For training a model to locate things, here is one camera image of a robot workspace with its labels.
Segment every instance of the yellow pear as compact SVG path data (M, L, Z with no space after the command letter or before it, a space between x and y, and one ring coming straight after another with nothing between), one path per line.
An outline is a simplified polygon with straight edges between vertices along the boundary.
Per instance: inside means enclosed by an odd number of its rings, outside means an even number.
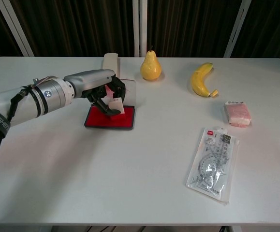
M145 80L156 80L161 74L162 68L156 57L156 53L152 50L146 53L140 72Z

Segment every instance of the white pole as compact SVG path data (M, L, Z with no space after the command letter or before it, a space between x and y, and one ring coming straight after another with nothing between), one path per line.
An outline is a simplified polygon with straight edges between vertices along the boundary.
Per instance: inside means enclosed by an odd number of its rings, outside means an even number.
M34 54L32 52L32 49L22 27L20 26L10 0L0 0L0 10L18 44L19 49L23 53L23 56L33 57Z
M140 45L140 56L144 57L147 51L147 0L140 0Z
M224 54L224 58L229 58L232 54L232 51L235 47L236 40L238 38L238 35L241 31L242 25L245 20L245 16L247 14L248 8L250 7L251 0L242 0L240 9L238 10L237 16L236 16L236 21L233 25L233 29L228 41L228 45L226 47L226 51Z
M133 0L133 35L134 35L134 57L139 57L140 55L139 0Z

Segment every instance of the plastic package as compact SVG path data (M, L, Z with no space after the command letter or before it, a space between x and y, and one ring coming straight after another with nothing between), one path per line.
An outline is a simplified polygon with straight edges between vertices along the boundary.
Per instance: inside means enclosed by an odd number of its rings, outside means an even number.
M247 105L237 101L227 101L224 105L228 122L231 126L247 127L251 122L251 115Z
M205 128L186 186L229 202L238 144L239 140L231 135Z

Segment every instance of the white floor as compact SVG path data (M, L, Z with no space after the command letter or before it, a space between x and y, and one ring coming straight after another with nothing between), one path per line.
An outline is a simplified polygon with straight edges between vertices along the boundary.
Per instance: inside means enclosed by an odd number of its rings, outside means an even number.
M219 232L220 226L0 226L0 232ZM280 226L241 226L231 232L280 232Z

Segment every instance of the robotic arm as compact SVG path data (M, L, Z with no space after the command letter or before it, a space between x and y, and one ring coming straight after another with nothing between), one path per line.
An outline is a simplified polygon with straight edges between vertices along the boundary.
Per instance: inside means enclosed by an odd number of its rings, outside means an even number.
M11 126L30 119L45 115L51 111L62 108L71 103L73 98L88 98L106 115L120 114L119 110L111 110L101 100L106 96L105 85L113 92L113 97L125 98L126 87L112 70L91 70L72 74L60 79L48 76L44 79L34 79L34 84L28 87L17 88L0 93L0 131L6 134L9 122L6 119L11 99L16 95L25 93L25 97L15 108L15 115Z

